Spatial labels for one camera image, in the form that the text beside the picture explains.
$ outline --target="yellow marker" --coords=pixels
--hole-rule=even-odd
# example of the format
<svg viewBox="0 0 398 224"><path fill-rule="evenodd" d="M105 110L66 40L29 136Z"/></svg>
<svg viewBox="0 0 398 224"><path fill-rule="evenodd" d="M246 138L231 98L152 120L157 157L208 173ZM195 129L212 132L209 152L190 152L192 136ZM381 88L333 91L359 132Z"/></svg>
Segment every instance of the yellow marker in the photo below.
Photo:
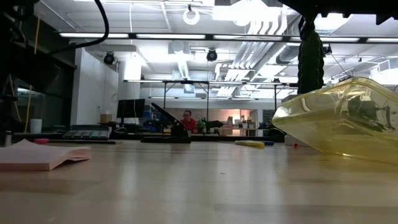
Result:
<svg viewBox="0 0 398 224"><path fill-rule="evenodd" d="M264 148L264 143L263 142L257 142L257 141L235 141L235 144L240 145L240 146L250 146L250 147L256 147L259 149Z"/></svg>

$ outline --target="wooden table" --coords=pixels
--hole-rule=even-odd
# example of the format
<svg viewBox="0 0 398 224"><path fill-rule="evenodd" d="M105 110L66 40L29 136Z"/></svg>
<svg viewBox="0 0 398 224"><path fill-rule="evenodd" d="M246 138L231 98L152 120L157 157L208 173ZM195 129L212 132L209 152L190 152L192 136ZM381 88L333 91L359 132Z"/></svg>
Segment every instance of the wooden table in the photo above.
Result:
<svg viewBox="0 0 398 224"><path fill-rule="evenodd" d="M395 224L397 190L398 166L312 149L123 141L0 173L0 223Z"/></svg>

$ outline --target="red shirt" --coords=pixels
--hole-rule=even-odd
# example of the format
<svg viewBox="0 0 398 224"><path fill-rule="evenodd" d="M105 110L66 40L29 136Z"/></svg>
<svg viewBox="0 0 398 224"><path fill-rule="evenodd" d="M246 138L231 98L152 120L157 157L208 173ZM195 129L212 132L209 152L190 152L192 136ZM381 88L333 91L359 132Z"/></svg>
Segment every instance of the red shirt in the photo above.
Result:
<svg viewBox="0 0 398 224"><path fill-rule="evenodd" d="M186 130L194 130L197 122L194 119L191 119L190 122L186 121L185 119L181 120L181 123L184 124Z"/></svg>

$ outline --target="black stand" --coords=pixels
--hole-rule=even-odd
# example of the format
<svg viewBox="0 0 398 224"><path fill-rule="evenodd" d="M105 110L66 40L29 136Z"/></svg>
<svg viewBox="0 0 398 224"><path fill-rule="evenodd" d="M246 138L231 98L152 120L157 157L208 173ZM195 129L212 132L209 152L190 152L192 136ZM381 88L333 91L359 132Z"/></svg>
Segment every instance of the black stand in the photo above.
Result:
<svg viewBox="0 0 398 224"><path fill-rule="evenodd" d="M165 116L172 124L171 136L170 137L144 137L141 142L151 142L151 143L191 143L191 138L188 137L188 131L185 129L183 123L181 123L177 118L174 118L171 114L163 110L155 103L151 105L157 109L163 116Z"/></svg>

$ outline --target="keyboard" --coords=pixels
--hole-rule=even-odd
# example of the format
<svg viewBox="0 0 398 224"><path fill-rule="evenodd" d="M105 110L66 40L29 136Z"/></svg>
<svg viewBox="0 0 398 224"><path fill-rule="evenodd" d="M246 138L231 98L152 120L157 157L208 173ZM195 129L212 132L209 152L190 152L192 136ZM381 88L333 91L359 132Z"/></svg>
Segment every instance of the keyboard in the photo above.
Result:
<svg viewBox="0 0 398 224"><path fill-rule="evenodd" d="M72 125L63 135L64 139L108 140L109 127L102 125Z"/></svg>

